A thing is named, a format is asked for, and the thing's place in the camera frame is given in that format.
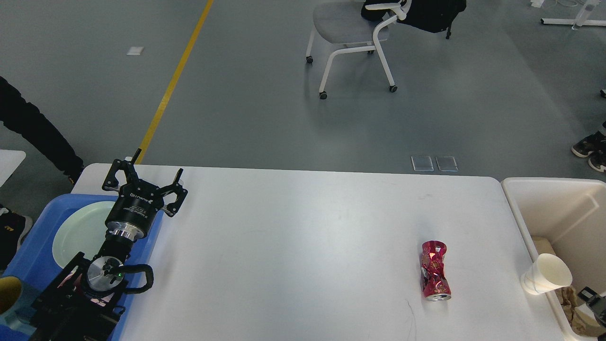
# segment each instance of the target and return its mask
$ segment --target office chair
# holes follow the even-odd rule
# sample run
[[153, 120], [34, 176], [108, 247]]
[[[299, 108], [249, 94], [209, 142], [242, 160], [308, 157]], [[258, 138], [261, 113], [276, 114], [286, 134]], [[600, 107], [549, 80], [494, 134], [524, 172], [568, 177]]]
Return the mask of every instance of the office chair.
[[407, 0], [404, 5], [401, 2], [367, 5], [366, 9], [368, 10], [391, 10], [393, 12], [393, 15], [379, 24], [362, 18], [360, 2], [328, 2], [319, 4], [314, 8], [314, 27], [311, 30], [307, 52], [305, 53], [307, 63], [313, 63], [311, 46], [316, 32], [331, 44], [345, 45], [344, 48], [334, 51], [328, 57], [324, 76], [322, 76], [322, 82], [320, 83], [320, 99], [325, 100], [327, 97], [324, 87], [333, 59], [336, 55], [343, 53], [367, 51], [368, 54], [372, 54], [376, 50], [389, 81], [389, 91], [395, 92], [398, 89], [393, 81], [389, 65], [387, 65], [385, 54], [381, 48], [381, 41], [385, 41], [389, 37], [389, 28], [387, 27], [389, 24], [396, 22], [398, 19], [404, 20], [406, 18], [411, 3], [412, 0]]

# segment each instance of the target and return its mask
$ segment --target robotic arm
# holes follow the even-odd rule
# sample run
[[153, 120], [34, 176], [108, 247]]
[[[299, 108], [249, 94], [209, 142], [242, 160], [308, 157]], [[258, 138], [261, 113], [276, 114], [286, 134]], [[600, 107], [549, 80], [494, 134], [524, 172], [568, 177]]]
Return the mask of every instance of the robotic arm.
[[[179, 169], [172, 184], [159, 187], [140, 179], [132, 160], [114, 160], [102, 185], [103, 190], [118, 192], [105, 225], [105, 242], [99, 252], [87, 260], [79, 252], [34, 301], [36, 313], [30, 324], [36, 327], [32, 340], [105, 341], [118, 324], [125, 307], [118, 302], [123, 294], [139, 294], [153, 285], [153, 270], [147, 264], [126, 265], [134, 243], [145, 238], [156, 214], [162, 210], [174, 216], [183, 204], [187, 190], [179, 183]], [[118, 187], [116, 173], [124, 171], [126, 184]], [[164, 197], [175, 193], [176, 200], [165, 204]], [[129, 288], [125, 274], [145, 274], [145, 284]]]

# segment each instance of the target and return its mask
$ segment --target sneaker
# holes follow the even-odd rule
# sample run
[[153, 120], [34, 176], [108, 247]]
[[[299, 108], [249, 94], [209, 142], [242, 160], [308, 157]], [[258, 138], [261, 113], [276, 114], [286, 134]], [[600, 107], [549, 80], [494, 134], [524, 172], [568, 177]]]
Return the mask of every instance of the sneaker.
[[606, 154], [604, 154], [603, 150], [598, 150], [597, 153], [589, 158], [588, 163], [591, 168], [604, 173], [606, 171]]
[[0, 272], [4, 272], [32, 228], [32, 219], [0, 205]]
[[70, 180], [72, 185], [75, 185], [76, 182], [78, 182], [78, 179], [80, 178], [80, 175], [82, 175], [83, 171], [84, 171], [84, 167], [80, 168], [76, 172], [72, 172], [72, 173], [68, 174], [67, 179]]
[[586, 158], [598, 149], [603, 149], [604, 146], [606, 146], [606, 137], [596, 132], [577, 142], [571, 150], [579, 158]]

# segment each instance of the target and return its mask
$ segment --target gray chair seat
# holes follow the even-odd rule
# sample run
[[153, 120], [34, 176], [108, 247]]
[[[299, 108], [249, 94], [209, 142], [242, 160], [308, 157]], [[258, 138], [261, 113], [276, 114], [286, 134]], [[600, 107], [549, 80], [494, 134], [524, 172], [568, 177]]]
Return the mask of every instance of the gray chair seat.
[[[318, 33], [332, 44], [357, 44], [372, 42], [377, 23], [360, 15], [362, 2], [328, 2], [313, 10], [313, 24]], [[389, 37], [389, 29], [379, 32], [379, 40]]]

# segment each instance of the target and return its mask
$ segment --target crushed soda can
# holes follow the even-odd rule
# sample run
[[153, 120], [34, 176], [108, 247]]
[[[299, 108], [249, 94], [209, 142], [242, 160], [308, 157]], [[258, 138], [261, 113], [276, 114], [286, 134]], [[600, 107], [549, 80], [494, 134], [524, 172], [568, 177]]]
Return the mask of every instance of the crushed soda can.
[[421, 274], [423, 296], [428, 301], [450, 300], [451, 292], [444, 276], [446, 244], [437, 240], [423, 243]]

